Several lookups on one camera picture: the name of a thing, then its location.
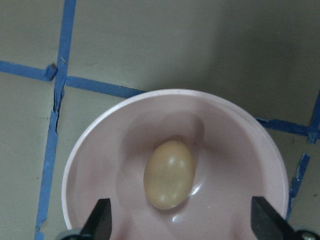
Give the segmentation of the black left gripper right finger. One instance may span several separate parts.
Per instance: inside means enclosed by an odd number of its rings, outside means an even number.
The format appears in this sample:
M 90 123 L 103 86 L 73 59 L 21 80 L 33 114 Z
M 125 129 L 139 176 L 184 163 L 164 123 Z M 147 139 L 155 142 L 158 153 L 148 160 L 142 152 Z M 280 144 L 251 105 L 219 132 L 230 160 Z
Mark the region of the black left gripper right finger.
M 251 198 L 250 226 L 257 240 L 297 240 L 293 228 L 262 196 Z

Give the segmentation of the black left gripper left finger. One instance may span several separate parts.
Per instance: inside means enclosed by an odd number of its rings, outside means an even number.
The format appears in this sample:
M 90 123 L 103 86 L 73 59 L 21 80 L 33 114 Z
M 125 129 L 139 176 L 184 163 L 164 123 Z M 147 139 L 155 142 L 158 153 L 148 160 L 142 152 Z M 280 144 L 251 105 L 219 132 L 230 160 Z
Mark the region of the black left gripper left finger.
M 111 200 L 99 199 L 80 231 L 81 240 L 109 240 L 111 237 Z

